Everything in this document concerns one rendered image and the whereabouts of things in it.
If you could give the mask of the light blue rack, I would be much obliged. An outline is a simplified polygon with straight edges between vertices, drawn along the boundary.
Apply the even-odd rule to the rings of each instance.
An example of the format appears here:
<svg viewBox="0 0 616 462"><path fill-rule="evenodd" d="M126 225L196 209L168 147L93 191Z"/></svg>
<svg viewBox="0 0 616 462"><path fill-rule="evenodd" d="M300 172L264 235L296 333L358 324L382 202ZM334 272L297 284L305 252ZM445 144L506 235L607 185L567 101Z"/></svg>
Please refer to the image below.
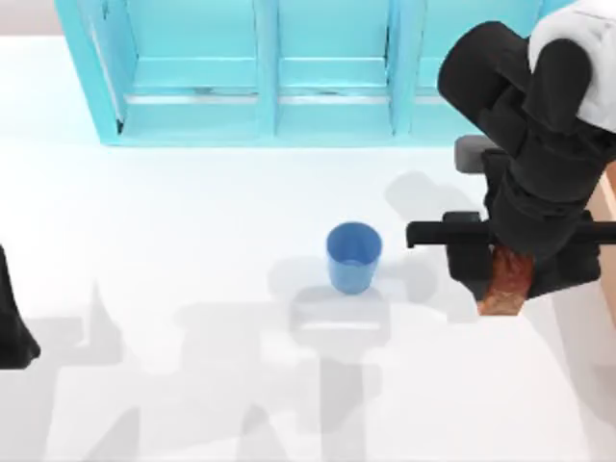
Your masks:
<svg viewBox="0 0 616 462"><path fill-rule="evenodd" d="M454 41L501 0L54 0L99 139L146 146L448 144Z"/></svg>

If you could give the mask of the shallow salmon-coloured box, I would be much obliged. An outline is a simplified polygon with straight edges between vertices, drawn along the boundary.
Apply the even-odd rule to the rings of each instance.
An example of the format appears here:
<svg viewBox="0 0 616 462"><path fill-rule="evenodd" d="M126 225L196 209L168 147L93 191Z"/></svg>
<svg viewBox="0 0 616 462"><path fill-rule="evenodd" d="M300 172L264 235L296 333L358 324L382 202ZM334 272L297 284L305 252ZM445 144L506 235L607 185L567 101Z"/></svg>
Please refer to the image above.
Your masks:
<svg viewBox="0 0 616 462"><path fill-rule="evenodd" d="M587 209L594 221L616 222L616 161L607 166L589 199Z"/></svg>

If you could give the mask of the blue cup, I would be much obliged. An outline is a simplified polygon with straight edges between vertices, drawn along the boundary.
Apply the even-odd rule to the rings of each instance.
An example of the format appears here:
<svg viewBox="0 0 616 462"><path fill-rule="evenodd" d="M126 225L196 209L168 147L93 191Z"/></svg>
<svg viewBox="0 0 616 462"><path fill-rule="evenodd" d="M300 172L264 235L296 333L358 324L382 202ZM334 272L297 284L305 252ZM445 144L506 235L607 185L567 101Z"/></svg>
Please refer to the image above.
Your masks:
<svg viewBox="0 0 616 462"><path fill-rule="evenodd" d="M364 222L344 222L329 232L325 247L331 285L346 295L365 292L381 256L380 235Z"/></svg>

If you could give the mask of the brown bread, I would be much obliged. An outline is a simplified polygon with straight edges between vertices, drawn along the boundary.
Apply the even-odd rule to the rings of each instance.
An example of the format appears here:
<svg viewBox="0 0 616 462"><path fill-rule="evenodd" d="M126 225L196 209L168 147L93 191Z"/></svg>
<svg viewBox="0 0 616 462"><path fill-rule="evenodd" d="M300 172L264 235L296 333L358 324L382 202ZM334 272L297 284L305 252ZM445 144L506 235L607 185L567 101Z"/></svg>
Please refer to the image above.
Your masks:
<svg viewBox="0 0 616 462"><path fill-rule="evenodd" d="M477 304L481 316L517 316L533 277L533 259L503 245L492 252L492 277L484 298Z"/></svg>

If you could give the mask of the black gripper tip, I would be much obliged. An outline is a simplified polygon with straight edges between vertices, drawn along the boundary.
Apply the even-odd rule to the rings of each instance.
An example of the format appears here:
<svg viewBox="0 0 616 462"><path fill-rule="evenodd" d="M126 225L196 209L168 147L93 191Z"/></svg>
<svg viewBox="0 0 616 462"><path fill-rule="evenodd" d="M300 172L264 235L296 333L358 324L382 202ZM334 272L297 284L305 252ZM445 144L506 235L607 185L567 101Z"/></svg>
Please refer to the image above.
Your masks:
<svg viewBox="0 0 616 462"><path fill-rule="evenodd" d="M0 370L24 370L40 353L38 342L17 308L6 254L0 244Z"/></svg>

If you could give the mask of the pale grey rounded box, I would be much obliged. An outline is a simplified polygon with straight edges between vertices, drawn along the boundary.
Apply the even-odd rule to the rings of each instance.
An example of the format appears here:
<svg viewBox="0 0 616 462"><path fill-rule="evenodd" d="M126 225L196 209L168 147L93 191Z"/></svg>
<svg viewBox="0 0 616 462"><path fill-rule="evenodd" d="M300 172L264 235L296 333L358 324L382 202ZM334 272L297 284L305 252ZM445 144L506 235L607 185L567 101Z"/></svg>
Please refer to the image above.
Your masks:
<svg viewBox="0 0 616 462"><path fill-rule="evenodd" d="M454 163L459 172L479 174L483 172L481 154L491 142L480 135L465 135L454 143Z"/></svg>

